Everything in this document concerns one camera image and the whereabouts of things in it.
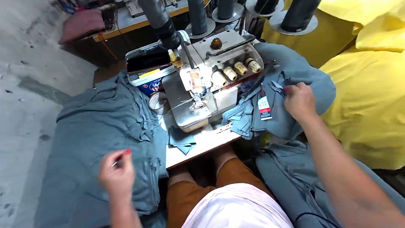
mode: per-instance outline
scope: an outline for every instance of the person's left hand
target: person's left hand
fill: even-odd
[[[121,157],[121,165],[113,164]],[[132,164],[131,149],[107,154],[101,161],[98,179],[108,191],[111,199],[131,199],[135,170]]]

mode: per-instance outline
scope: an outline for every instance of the scissors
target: scissors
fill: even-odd
[[[269,84],[270,88],[272,88],[275,92],[279,93],[282,97],[285,98],[286,95],[285,95],[285,93],[283,91],[284,88],[280,84],[278,84],[277,82],[275,82],[273,80],[271,80],[271,83],[273,83],[274,86]]]

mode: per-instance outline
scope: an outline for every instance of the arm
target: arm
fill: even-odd
[[[121,166],[113,164],[121,159]],[[109,193],[113,228],[141,228],[138,214],[131,204],[135,170],[131,150],[120,150],[106,155],[101,161],[98,179]]]
[[[286,109],[307,136],[337,217],[345,227],[404,227],[405,217],[380,187],[344,151],[315,110],[312,89],[304,83],[286,86]]]

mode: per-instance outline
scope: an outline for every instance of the red cushion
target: red cushion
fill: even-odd
[[[101,10],[80,11],[70,16],[63,23],[63,35],[58,44],[66,44],[102,30],[105,30],[105,25]]]

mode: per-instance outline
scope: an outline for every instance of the red label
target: red label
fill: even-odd
[[[269,112],[269,111],[270,111],[270,108],[260,109],[259,111],[260,111],[260,113]]]

